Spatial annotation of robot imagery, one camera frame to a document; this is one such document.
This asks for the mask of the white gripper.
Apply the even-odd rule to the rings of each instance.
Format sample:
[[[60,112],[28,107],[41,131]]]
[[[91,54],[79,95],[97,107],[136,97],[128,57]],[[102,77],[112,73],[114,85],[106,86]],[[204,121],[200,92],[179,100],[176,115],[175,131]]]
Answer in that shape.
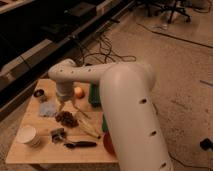
[[[72,82],[57,83],[56,84],[56,96],[60,102],[58,111],[62,111],[65,106],[65,102],[71,102],[73,108],[77,109],[74,96],[74,88]]]

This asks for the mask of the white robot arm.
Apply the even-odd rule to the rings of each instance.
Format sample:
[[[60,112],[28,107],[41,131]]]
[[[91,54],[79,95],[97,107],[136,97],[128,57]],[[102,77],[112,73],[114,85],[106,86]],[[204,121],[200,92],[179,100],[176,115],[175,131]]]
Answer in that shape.
[[[146,62],[78,67],[71,59],[48,70],[56,97],[73,97],[75,82],[99,86],[101,106],[121,171],[174,171],[150,92],[155,73]]]

